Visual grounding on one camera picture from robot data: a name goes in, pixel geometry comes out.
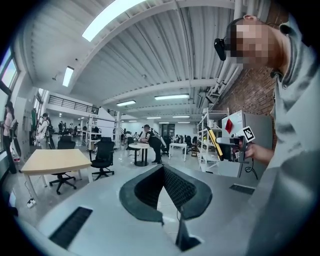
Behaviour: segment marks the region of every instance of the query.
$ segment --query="white ceiling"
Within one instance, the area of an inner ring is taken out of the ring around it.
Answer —
[[[195,99],[154,96],[196,98],[215,84],[221,61],[213,42],[225,36],[234,0],[146,0],[88,42],[82,33],[111,2],[52,0],[29,19],[23,45],[35,86],[138,118],[188,114],[198,120],[202,110]],[[67,66],[75,70],[64,87]],[[137,103],[116,106],[127,100]]]

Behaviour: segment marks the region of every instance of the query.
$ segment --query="floor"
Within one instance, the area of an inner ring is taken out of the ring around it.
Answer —
[[[75,147],[80,149],[88,158],[90,158],[89,152],[86,151],[86,147],[83,145],[82,141],[80,140],[80,137],[73,138],[73,140],[76,142]],[[54,144],[57,145],[58,135],[53,135],[53,141]],[[148,150],[147,154],[147,161],[149,165],[145,167],[138,167],[134,165],[134,156],[131,155],[130,157],[128,157],[128,151],[125,150],[126,147],[127,146],[123,146],[122,149],[116,149],[113,154],[113,166],[111,166],[110,169],[114,171],[114,175],[130,172],[132,169],[135,168],[145,168],[146,170],[149,170],[154,166],[153,164],[151,164],[151,161],[153,161],[156,156],[155,152],[152,149]],[[170,164],[173,167],[178,165],[187,167],[192,170],[199,170],[199,162],[197,157],[192,157],[191,154],[188,154],[186,156],[186,161],[184,162],[182,148],[173,149],[171,159],[169,160],[169,157],[165,155],[162,157],[162,162]],[[60,188],[60,195],[57,195],[56,193],[57,184],[53,184],[53,186],[48,185],[48,187],[44,187],[44,184],[40,179],[40,176],[31,176],[31,182],[34,186],[35,192],[37,193],[39,199],[42,202],[45,202],[41,204],[41,207],[38,204],[36,204],[32,208],[27,208],[27,202],[31,198],[31,194],[26,185],[26,179],[22,173],[9,173],[3,183],[2,188],[4,189],[4,191],[14,194],[16,198],[15,207],[18,209],[19,218],[26,220],[35,227],[38,221],[48,211],[50,211],[50,209],[52,209],[54,206],[62,202],[67,197],[71,196],[73,193],[76,193],[78,190],[80,190],[86,184],[89,183],[86,171],[81,172],[82,180],[78,179],[77,172],[69,172],[68,174],[70,176],[76,177],[76,181],[73,181],[71,179],[70,182],[74,183],[77,189],[74,190],[71,186],[63,184]],[[57,179],[57,176],[47,175],[46,179],[48,182],[53,181]],[[172,240],[175,241],[178,233],[178,218],[180,218],[180,213],[177,211],[177,208],[173,204],[171,198],[169,197],[168,193],[164,188],[160,193],[157,209],[163,214],[164,230],[168,233]]]

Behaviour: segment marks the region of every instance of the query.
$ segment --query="pipe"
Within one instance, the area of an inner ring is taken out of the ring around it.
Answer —
[[[246,14],[255,15],[255,0],[248,0]]]

